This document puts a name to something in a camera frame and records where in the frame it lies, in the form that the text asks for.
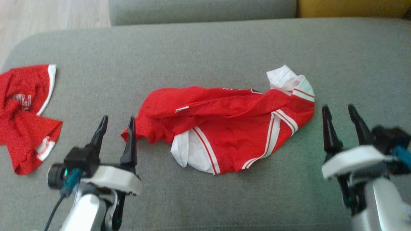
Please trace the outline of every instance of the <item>yellow cushion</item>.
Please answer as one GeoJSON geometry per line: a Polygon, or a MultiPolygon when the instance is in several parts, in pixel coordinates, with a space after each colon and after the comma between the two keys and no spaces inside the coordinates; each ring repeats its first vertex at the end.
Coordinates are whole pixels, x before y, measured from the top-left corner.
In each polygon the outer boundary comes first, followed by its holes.
{"type": "Polygon", "coordinates": [[[298,17],[402,18],[411,0],[298,0],[298,17]]]}

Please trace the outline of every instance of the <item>gray couch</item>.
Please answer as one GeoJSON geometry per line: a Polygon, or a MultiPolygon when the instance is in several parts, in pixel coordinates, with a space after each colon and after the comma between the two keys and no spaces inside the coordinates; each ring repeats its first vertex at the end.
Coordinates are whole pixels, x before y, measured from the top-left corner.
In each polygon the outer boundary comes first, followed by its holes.
{"type": "Polygon", "coordinates": [[[297,0],[109,0],[111,25],[294,18],[297,0]]]}
{"type": "MultiPolygon", "coordinates": [[[[56,64],[54,92],[43,115],[62,120],[63,128],[50,156],[28,176],[13,173],[6,147],[0,147],[0,227],[43,229],[59,197],[46,185],[49,166],[73,146],[85,145],[103,115],[110,118],[100,157],[117,162],[124,148],[120,133],[151,91],[200,85],[264,92],[266,71],[287,64],[314,88],[312,121],[250,170],[219,176],[181,168],[169,144],[140,140],[137,171],[143,192],[126,199],[122,228],[349,230],[338,183],[321,174],[321,107],[330,105],[346,147],[358,144],[349,103],[371,127],[398,125],[411,132],[410,30],[411,22],[401,19],[296,18],[130,25],[29,37],[10,53],[2,71],[56,64]]],[[[410,203],[410,178],[393,180],[410,203]]],[[[72,202],[63,201],[52,230],[72,202]]]]}

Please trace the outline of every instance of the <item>red jersey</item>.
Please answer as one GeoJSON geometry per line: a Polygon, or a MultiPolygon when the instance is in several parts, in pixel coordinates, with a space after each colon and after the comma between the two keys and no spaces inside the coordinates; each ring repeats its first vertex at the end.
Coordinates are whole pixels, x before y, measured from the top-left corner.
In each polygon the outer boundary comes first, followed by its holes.
{"type": "Polygon", "coordinates": [[[62,122],[41,117],[54,87],[56,66],[11,69],[0,75],[0,145],[16,174],[35,170],[58,140],[62,122]]]}
{"type": "Polygon", "coordinates": [[[143,102],[137,139],[172,143],[177,162],[212,174],[248,169],[314,114],[308,80],[287,66],[268,73],[271,89],[162,88],[143,102]]]}

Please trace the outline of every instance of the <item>white fabric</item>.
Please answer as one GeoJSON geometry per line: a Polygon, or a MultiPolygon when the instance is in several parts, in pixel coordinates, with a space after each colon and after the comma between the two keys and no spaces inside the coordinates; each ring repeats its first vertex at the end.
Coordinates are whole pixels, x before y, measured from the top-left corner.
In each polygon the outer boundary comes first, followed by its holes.
{"type": "Polygon", "coordinates": [[[215,174],[207,150],[193,129],[174,137],[171,153],[182,167],[189,164],[197,170],[215,174]]]}
{"type": "Polygon", "coordinates": [[[305,78],[304,75],[297,76],[287,65],[267,72],[267,77],[271,89],[289,93],[305,78]]]}

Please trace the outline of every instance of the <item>white trim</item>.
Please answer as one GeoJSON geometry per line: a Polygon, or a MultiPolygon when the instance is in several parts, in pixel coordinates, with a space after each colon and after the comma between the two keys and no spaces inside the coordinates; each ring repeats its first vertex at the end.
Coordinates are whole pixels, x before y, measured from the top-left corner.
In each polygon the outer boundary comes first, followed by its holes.
{"type": "Polygon", "coordinates": [[[203,131],[199,127],[195,127],[193,128],[193,130],[199,134],[200,138],[203,140],[206,148],[208,149],[208,154],[210,154],[212,163],[214,164],[215,174],[220,174],[221,171],[220,171],[220,167],[217,162],[217,157],[215,156],[214,151],[212,150],[211,144],[208,141],[206,135],[203,133],[203,131]]]}
{"type": "Polygon", "coordinates": [[[278,136],[279,136],[279,134],[280,134],[280,121],[281,121],[281,119],[280,119],[279,117],[275,116],[274,124],[273,124],[273,127],[272,127],[272,133],[271,133],[271,141],[270,141],[270,144],[269,144],[269,146],[268,146],[267,152],[266,152],[263,156],[261,156],[260,158],[257,158],[257,159],[255,159],[255,160],[251,161],[251,162],[248,164],[247,169],[249,169],[250,166],[251,166],[255,161],[257,161],[257,160],[259,160],[259,159],[266,158],[266,157],[268,157],[269,155],[271,155],[272,151],[274,150],[275,145],[277,144],[278,136]]]}
{"type": "Polygon", "coordinates": [[[303,76],[304,79],[301,81],[301,83],[296,88],[302,92],[305,92],[315,97],[314,90],[312,89],[311,84],[308,82],[307,78],[304,75],[301,75],[301,76],[303,76]]]}
{"type": "Polygon", "coordinates": [[[288,126],[290,126],[290,123],[291,123],[290,128],[291,130],[293,130],[292,135],[294,135],[294,133],[298,131],[298,124],[296,123],[296,121],[293,118],[289,117],[286,113],[284,113],[283,110],[278,109],[274,113],[276,113],[277,115],[280,115],[280,118],[283,118],[284,119],[283,121],[286,122],[288,126]]]}
{"type": "Polygon", "coordinates": [[[306,95],[306,94],[304,94],[300,91],[297,91],[297,90],[293,91],[293,95],[298,96],[298,97],[303,98],[303,99],[306,99],[306,100],[309,100],[311,102],[314,102],[314,97],[306,95]]]}
{"type": "Polygon", "coordinates": [[[39,112],[37,112],[37,115],[41,115],[43,113],[43,111],[46,109],[46,106],[48,104],[48,102],[50,101],[51,98],[51,94],[53,92],[53,88],[54,88],[54,80],[55,80],[55,72],[56,72],[56,65],[49,65],[47,68],[47,72],[48,72],[48,78],[49,78],[49,83],[48,83],[48,95],[46,100],[43,103],[43,106],[40,108],[39,112]]]}
{"type": "Polygon", "coordinates": [[[271,115],[270,125],[268,126],[267,131],[267,141],[266,148],[264,153],[260,157],[252,158],[248,160],[241,169],[249,169],[250,166],[258,159],[266,158],[274,150],[275,145],[277,144],[278,136],[280,134],[280,121],[281,119],[276,115],[271,115]]]}
{"type": "Polygon", "coordinates": [[[43,139],[42,143],[36,147],[37,158],[41,161],[44,161],[46,157],[50,154],[51,150],[53,149],[55,142],[49,140],[50,137],[46,137],[43,139]]]}
{"type": "Polygon", "coordinates": [[[258,91],[254,90],[254,89],[251,89],[251,93],[254,93],[254,94],[259,94],[259,95],[263,95],[263,93],[258,92],[258,91]]]}
{"type": "Polygon", "coordinates": [[[282,115],[280,115],[278,112],[273,111],[272,113],[275,114],[276,116],[278,116],[282,121],[284,121],[284,123],[286,123],[290,127],[291,135],[294,135],[294,133],[295,133],[294,126],[292,126],[287,120],[285,120],[284,117],[282,117],[282,115]]]}

